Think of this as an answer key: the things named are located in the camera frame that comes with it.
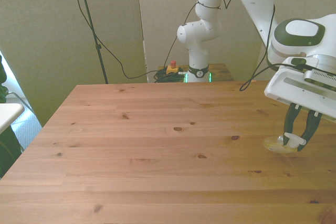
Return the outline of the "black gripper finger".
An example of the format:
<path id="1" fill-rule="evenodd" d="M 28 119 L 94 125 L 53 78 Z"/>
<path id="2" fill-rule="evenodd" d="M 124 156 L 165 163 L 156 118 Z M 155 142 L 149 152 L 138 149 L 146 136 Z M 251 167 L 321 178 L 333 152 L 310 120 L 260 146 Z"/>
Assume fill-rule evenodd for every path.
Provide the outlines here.
<path id="1" fill-rule="evenodd" d="M 306 140 L 306 144 L 308 144 L 308 142 L 310 141 L 310 139 L 313 137 L 316 130 L 318 129 L 318 126 L 321 121 L 321 117 L 322 117 L 322 114 L 319 112 L 316 112 L 313 110 L 310 110 L 308 112 L 306 129 L 301 136 L 302 139 Z M 306 144 L 299 145 L 298 152 L 302 151 L 303 148 L 306 146 Z"/>
<path id="2" fill-rule="evenodd" d="M 292 133 L 293 132 L 293 125 L 294 121 L 300 113 L 302 106 L 298 104 L 291 103 L 288 111 L 286 113 L 284 127 L 283 127 L 283 145 L 286 146 L 289 138 L 285 136 L 285 133 Z"/>

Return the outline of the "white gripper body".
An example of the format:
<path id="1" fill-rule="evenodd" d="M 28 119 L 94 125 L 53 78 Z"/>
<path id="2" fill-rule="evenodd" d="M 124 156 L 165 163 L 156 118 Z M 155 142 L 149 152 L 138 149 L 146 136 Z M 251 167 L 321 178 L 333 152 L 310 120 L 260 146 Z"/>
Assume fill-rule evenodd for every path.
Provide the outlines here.
<path id="1" fill-rule="evenodd" d="M 285 104 L 297 104 L 335 119 L 335 92 L 306 82 L 304 74 L 289 68 L 279 69 L 267 84 L 265 96 Z"/>

